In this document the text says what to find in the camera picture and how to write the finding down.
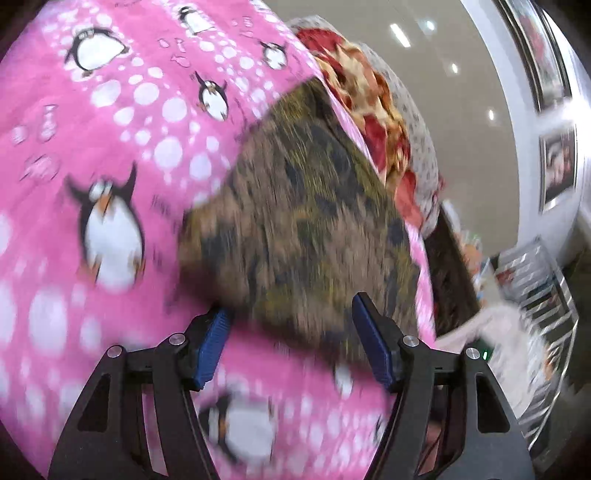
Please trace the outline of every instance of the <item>bedding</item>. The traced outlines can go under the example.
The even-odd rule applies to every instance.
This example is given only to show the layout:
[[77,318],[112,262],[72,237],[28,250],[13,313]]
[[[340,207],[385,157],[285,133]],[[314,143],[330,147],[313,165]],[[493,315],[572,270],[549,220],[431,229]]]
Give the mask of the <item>bedding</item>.
[[[251,125],[314,76],[258,0],[51,2],[13,44],[0,64],[0,420],[43,475],[104,351],[154,346],[209,308],[177,288],[183,212],[219,193]],[[432,345],[426,256],[407,230],[418,331]],[[314,356],[236,328],[196,403],[271,399],[267,478],[361,478],[388,399],[362,371],[348,398],[332,378]],[[148,437],[163,469],[154,428]],[[212,452],[222,479],[247,474]]]
[[[302,30],[322,30],[343,37],[318,15],[294,18],[287,25],[294,34]],[[385,79],[392,102],[404,119],[410,140],[410,165],[398,185],[395,204],[405,219],[420,226],[421,234],[426,238],[435,230],[439,217],[440,179],[433,140],[421,112],[400,78],[373,49],[364,43],[357,45],[371,67]]]

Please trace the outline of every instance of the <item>penguin print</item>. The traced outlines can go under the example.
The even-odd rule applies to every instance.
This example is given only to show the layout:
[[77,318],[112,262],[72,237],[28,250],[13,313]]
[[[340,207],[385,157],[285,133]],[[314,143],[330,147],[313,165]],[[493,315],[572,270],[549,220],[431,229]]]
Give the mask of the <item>penguin print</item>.
[[64,63],[72,57],[78,67],[84,70],[83,77],[88,77],[97,69],[104,67],[117,55],[129,52],[129,47],[115,38],[107,28],[91,27],[81,30],[72,42]]
[[268,12],[271,10],[262,0],[250,0],[250,2],[257,12]]
[[181,25],[186,28],[191,35],[197,35],[213,27],[203,16],[190,5],[181,7],[178,11],[178,19]]
[[201,409],[198,418],[206,438],[233,464],[270,463],[277,418],[269,402],[225,394],[215,405]]
[[273,70],[282,70],[287,66],[287,55],[285,55],[285,48],[287,43],[283,46],[276,43],[260,42],[262,45],[262,59]]
[[82,206],[80,269],[113,292],[130,288],[145,269],[144,232],[131,205],[136,176],[134,162],[129,178],[121,186],[113,179],[101,178],[83,190],[66,177],[70,194]]
[[223,87],[220,87],[213,80],[203,80],[196,71],[191,78],[199,82],[201,110],[219,122],[226,120],[228,118],[228,97],[226,96],[228,82],[224,81]]

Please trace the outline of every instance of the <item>framed picture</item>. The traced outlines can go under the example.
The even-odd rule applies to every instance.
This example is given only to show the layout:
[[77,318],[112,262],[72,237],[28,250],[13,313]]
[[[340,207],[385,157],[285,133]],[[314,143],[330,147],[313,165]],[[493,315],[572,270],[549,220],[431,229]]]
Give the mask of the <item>framed picture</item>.
[[531,0],[495,0],[526,66],[539,112],[571,97],[569,77],[545,12]]
[[577,135],[575,127],[540,138],[542,195],[545,212],[570,195],[577,179]]

